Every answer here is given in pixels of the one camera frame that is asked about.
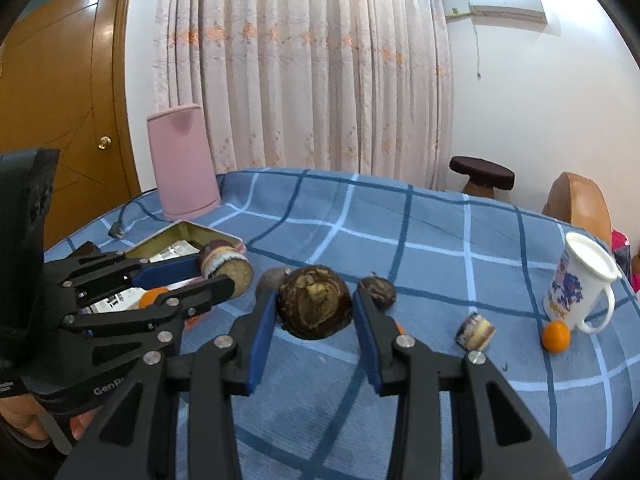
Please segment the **left hand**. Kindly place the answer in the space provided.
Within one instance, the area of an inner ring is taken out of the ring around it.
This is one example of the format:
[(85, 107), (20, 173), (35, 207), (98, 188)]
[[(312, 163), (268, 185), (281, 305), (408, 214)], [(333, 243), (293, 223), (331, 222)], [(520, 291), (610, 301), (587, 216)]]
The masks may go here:
[[(44, 409), (31, 394), (3, 398), (0, 408), (4, 420), (25, 437), (35, 441), (45, 441), (49, 437), (39, 419)], [(70, 419), (70, 432), (76, 441), (84, 435), (99, 410), (95, 408)]]

